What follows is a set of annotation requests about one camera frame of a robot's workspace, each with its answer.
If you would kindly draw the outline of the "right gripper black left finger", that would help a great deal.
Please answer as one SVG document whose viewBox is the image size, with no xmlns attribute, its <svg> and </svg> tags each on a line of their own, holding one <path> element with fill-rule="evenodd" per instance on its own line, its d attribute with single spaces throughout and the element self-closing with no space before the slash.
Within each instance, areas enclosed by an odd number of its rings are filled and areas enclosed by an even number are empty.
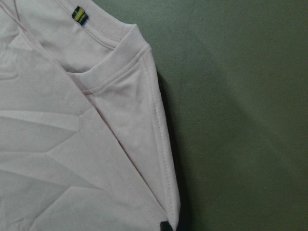
<svg viewBox="0 0 308 231">
<path fill-rule="evenodd" d="M 173 231 L 173 229 L 168 221 L 162 221 L 160 223 L 160 231 Z"/>
</svg>

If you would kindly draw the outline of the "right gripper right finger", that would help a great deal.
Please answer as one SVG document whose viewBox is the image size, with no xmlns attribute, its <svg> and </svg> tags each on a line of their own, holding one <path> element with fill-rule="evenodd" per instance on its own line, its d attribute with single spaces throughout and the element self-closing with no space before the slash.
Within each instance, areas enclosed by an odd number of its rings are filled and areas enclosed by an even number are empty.
<svg viewBox="0 0 308 231">
<path fill-rule="evenodd" d="M 188 231 L 189 223 L 186 220 L 180 220 L 178 223 L 177 231 Z"/>
</svg>

